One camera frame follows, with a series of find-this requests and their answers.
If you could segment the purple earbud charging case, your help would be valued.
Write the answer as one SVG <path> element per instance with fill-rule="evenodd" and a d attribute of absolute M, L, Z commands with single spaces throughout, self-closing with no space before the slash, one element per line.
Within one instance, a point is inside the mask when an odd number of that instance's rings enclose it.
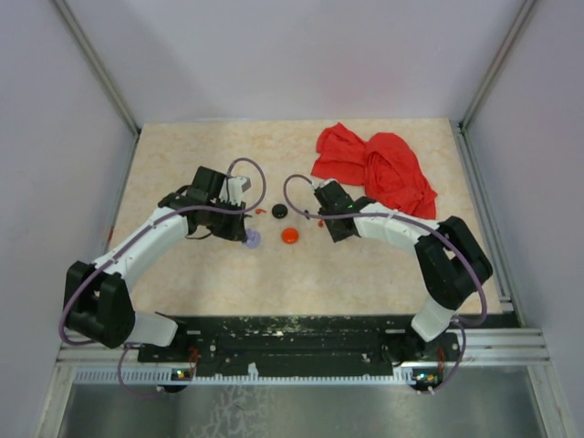
<path fill-rule="evenodd" d="M 261 244 L 261 234 L 254 229 L 245 230 L 245 240 L 243 244 L 249 249 L 256 249 Z"/>

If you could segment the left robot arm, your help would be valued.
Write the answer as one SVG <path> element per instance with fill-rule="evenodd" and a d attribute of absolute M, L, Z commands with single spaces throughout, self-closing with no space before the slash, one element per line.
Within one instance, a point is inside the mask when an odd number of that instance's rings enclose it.
<path fill-rule="evenodd" d="M 126 344 L 157 347 L 167 360 L 183 360 L 190 340 L 180 334 L 178 322 L 158 313 L 136 311 L 130 299 L 141 277 L 174 245 L 198 228 L 231 242 L 244 243 L 244 193 L 251 181 L 199 167 L 193 181 L 167 194 L 149 218 L 121 244 L 91 263 L 75 262 L 67 271 L 59 335 L 84 336 L 108 348 Z"/>

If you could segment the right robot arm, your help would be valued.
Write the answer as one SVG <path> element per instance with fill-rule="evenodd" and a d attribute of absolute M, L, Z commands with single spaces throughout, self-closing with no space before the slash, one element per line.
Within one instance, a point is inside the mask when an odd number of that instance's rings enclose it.
<path fill-rule="evenodd" d="M 493 267 L 466 222 L 415 218 L 367 196 L 354 200 L 334 179 L 314 186 L 318 213 L 335 242 L 352 236 L 386 242 L 416 256 L 429 297 L 412 318 L 409 353 L 426 361 L 440 349 L 441 336 L 463 303 L 478 293 L 480 325 L 486 315 L 483 284 Z"/>

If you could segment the red round charging case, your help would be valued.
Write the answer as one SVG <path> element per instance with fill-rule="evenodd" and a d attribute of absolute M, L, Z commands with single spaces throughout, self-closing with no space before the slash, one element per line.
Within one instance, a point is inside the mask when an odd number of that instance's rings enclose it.
<path fill-rule="evenodd" d="M 285 244 L 293 245 L 299 239 L 299 231 L 296 228 L 288 227 L 282 231 L 281 239 Z"/>

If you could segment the black round charging case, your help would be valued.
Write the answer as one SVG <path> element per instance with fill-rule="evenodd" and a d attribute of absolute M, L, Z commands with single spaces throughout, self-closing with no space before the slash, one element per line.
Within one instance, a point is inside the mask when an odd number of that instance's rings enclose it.
<path fill-rule="evenodd" d="M 288 215 L 287 206 L 283 203 L 277 203 L 272 207 L 271 214 L 276 219 L 283 219 Z"/>

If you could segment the red crumpled cloth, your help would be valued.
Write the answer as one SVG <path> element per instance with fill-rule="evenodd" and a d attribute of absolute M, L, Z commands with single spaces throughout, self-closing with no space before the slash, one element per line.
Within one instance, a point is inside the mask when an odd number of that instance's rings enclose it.
<path fill-rule="evenodd" d="M 316 152 L 313 176 L 361 187 L 373 200 L 402 213 L 436 218 L 437 193 L 400 136 L 378 132 L 365 141 L 337 123 L 321 132 Z"/>

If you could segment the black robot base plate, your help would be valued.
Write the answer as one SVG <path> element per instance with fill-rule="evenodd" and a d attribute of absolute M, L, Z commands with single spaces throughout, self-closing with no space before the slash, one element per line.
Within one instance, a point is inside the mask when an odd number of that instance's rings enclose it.
<path fill-rule="evenodd" d="M 200 377 L 391 376 L 408 362 L 445 363 L 460 351 L 454 333 L 424 342 L 411 316 L 180 317 L 170 347 L 140 347 L 141 363 L 191 362 Z"/>

